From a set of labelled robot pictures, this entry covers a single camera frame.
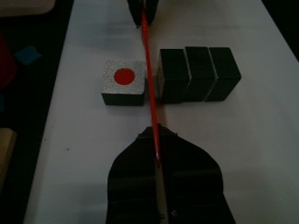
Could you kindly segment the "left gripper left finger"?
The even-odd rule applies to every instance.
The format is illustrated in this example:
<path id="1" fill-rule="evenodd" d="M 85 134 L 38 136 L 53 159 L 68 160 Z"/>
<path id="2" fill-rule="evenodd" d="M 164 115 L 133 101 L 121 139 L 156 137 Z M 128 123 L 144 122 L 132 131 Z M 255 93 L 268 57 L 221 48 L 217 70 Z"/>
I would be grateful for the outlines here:
<path id="1" fill-rule="evenodd" d="M 106 178 L 105 224 L 160 224 L 152 128 L 116 156 Z"/>

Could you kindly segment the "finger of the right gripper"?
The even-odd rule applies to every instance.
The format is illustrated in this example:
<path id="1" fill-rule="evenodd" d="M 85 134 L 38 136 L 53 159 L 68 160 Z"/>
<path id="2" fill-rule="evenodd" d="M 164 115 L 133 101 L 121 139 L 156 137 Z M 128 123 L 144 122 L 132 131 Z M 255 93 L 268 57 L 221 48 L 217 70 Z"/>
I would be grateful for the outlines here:
<path id="1" fill-rule="evenodd" d="M 150 25 L 154 20 L 154 13 L 157 9 L 158 0 L 145 0 L 144 11 L 146 17 L 146 24 Z"/>
<path id="2" fill-rule="evenodd" d="M 141 0 L 126 0 L 126 4 L 134 26 L 138 27 L 141 25 L 142 2 Z"/>

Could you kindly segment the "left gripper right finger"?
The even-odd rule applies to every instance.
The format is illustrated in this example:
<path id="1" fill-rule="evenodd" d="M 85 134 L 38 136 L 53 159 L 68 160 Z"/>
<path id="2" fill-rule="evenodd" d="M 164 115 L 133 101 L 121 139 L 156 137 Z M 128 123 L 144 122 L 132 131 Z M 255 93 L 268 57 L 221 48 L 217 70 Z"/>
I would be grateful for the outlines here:
<path id="1" fill-rule="evenodd" d="M 236 224 L 215 159 L 165 127 L 158 132 L 169 224 Z"/>

